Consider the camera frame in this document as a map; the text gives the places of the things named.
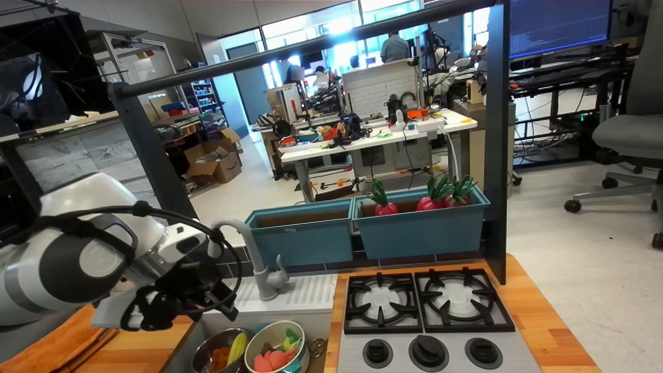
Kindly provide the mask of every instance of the stove burner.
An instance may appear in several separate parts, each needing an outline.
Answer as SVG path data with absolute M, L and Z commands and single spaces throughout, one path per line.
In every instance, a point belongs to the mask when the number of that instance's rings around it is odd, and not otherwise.
M 420 331 L 412 276 L 350 278 L 346 331 Z
M 416 274 L 427 331 L 511 331 L 515 323 L 480 270 Z
M 450 362 L 448 347 L 433 336 L 415 338 L 409 352 L 420 371 L 441 371 Z
M 371 367 L 371 369 L 383 369 L 383 367 L 389 367 L 391 365 L 391 358 L 393 358 L 393 350 L 391 350 L 391 343 L 385 342 L 385 340 L 370 340 L 365 343 L 365 362 Z
M 498 369 L 504 362 L 502 350 L 485 338 L 468 340 L 465 354 L 480 369 Z

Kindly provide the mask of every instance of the wooden countertop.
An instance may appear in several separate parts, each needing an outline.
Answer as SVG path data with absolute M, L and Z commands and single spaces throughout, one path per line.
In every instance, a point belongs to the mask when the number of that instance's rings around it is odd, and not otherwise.
M 379 270 L 382 274 L 400 274 L 415 270 L 430 270 L 432 264 L 420 268 L 400 268 L 400 270 Z M 459 261 L 450 264 L 433 264 L 436 270 L 460 270 L 460 268 L 482 268 L 485 261 Z M 509 310 L 518 331 L 525 342 L 533 350 L 542 371 L 600 371 L 595 361 L 580 346 L 576 336 L 567 330 L 567 326 L 560 319 L 555 309 L 545 301 L 538 291 L 536 283 L 528 278 L 528 274 L 521 268 L 521 263 L 509 255 L 508 256 L 508 280 L 505 285 L 493 278 L 493 283 L 502 296 L 504 306 Z M 376 274 L 377 268 L 355 270 L 350 274 Z M 328 361 L 325 373 L 336 373 L 337 357 L 341 357 L 341 340 L 345 334 L 345 309 L 346 309 L 346 288 L 349 276 L 341 274 L 336 281 L 334 294 L 334 310 L 331 310 L 331 331 L 328 343 Z
M 382 270 L 383 274 L 415 272 L 422 268 Z M 436 270 L 487 268 L 485 261 L 459 261 L 436 264 Z M 325 373 L 336 373 L 341 357 L 341 340 L 345 334 L 345 302 L 350 274 L 376 274 L 376 268 L 353 270 L 337 276 Z M 521 268 L 515 256 L 508 256 L 508 283 L 493 281 L 505 309 L 509 310 L 518 331 L 531 346 L 542 371 L 600 371 L 555 309 L 538 291 L 536 283 Z M 190 320 L 179 316 L 173 330 L 165 331 L 119 331 L 104 347 L 100 347 L 78 371 L 162 371 L 190 330 Z

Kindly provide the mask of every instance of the black frame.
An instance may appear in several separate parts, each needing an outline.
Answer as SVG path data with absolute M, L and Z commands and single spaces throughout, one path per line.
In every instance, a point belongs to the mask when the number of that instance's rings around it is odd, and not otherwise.
M 179 212 L 185 215 L 193 214 L 193 204 L 189 201 L 189 194 L 179 181 L 174 167 L 168 163 L 165 153 L 158 141 L 156 130 L 150 129 L 150 119 L 145 111 L 140 105 L 140 96 L 165 88 L 173 85 L 183 85 L 196 79 L 209 79 L 215 74 L 234 72 L 248 66 L 261 66 L 273 58 L 288 58 L 296 50 L 313 50 L 313 47 L 330 47 L 341 42 L 349 39 L 366 39 L 373 36 L 382 36 L 387 30 L 412 27 L 412 24 L 424 24 L 430 21 L 448 19 L 457 14 L 465 14 L 477 8 L 492 8 L 492 24 L 490 24 L 490 104 L 487 104 L 487 123 L 485 133 L 492 141 L 487 141 L 485 146 L 485 163 L 487 163 L 487 182 L 485 182 L 485 194 L 492 199 L 492 206 L 485 215 L 485 239 L 487 245 L 482 248 L 482 255 L 487 263 L 492 264 L 496 278 L 504 283 L 505 281 L 505 212 L 508 212 L 508 53 L 509 53 L 509 0 L 452 0 L 441 4 L 432 4 L 422 10 L 387 19 L 371 24 L 357 27 L 345 36 L 337 37 L 317 37 L 303 43 L 268 50 L 256 56 L 229 59 L 223 65 L 212 65 L 206 69 L 186 71 L 173 76 L 162 76 L 156 80 L 145 80 L 136 85 L 114 85 L 112 97 L 117 101 L 117 109 L 120 111 L 123 124 L 136 146 L 136 153 L 141 158 L 141 163 L 148 171 L 148 178 L 156 191 L 156 197 L 159 199 L 164 209 Z

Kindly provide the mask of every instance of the floor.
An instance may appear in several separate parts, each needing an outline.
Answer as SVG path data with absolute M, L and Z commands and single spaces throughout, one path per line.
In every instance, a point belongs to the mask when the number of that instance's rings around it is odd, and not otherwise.
M 193 194 L 203 221 L 245 219 L 259 206 L 303 201 L 295 181 L 271 178 L 257 141 L 245 138 L 243 148 L 237 181 Z M 661 371 L 663 253 L 651 248 L 651 199 L 585 202 L 578 215 L 562 206 L 573 193 L 596 186 L 604 171 L 588 161 L 525 171 L 509 199 L 508 251 L 604 371 Z

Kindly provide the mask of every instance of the cardboard box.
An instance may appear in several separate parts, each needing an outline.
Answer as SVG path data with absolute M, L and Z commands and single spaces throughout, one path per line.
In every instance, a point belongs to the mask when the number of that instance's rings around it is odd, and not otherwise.
M 197 184 L 212 184 L 238 175 L 243 171 L 238 141 L 241 136 L 232 129 L 223 129 L 215 138 L 186 148 L 189 178 Z

